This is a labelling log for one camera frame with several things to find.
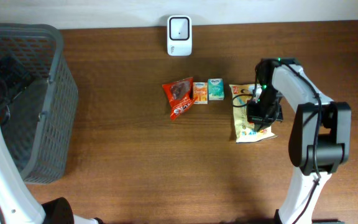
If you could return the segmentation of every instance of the yellow snack bag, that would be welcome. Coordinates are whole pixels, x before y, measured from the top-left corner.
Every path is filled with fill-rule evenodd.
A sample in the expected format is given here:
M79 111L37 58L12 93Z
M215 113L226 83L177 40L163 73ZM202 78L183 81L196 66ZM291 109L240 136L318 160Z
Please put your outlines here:
M203 82L193 83L194 104L208 104L208 84Z
M231 93L233 95L233 105L241 106L246 105L252 98L252 92L255 84L248 85L230 85ZM262 89L257 85L256 97L253 99L257 101ZM271 139L277 137L272 133L272 127L254 131L254 124L249 123L247 120L247 107L233 107L234 127L236 129L236 143L257 142L264 139Z

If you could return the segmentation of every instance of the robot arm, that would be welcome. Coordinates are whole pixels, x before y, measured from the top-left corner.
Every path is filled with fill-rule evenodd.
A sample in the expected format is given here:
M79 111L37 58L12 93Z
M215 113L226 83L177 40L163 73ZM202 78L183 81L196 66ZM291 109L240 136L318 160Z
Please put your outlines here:
M75 224L103 223L98 219L85 219L73 215L70 205L64 198L39 204L23 183L5 145L0 127L0 223L60 224L72 221Z
M255 128L270 126L279 117L283 96L296 112L288 148L294 165L293 176L288 195L276 211L275 223L311 223L324 184L349 157L351 109L347 103L336 103L319 91L293 58L262 60L255 71L263 89L258 102L247 106L248 120L255 123ZM321 100L321 122L331 129L330 134L318 135L318 173L313 163L313 139L319 103L311 86Z

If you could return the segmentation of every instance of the white wall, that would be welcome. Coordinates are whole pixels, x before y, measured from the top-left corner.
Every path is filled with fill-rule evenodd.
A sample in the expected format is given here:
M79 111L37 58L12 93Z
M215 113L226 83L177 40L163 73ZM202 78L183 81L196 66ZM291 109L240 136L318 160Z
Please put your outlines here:
M163 26L166 15L194 25L358 19L358 0L0 0L0 22L60 29Z

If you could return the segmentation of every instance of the orange juice box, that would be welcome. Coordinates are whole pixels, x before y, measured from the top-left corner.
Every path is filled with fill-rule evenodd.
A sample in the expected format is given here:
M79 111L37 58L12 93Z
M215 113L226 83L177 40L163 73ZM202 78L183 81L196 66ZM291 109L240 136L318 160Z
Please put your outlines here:
M208 84L202 82L193 83L194 104L208 104Z

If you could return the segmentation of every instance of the white plug-in device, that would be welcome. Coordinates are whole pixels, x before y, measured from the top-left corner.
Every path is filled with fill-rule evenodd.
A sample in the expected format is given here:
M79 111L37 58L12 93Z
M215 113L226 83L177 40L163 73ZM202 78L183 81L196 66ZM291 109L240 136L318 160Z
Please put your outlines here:
M191 19L170 16L167 21L167 50L171 56L187 56L192 47Z

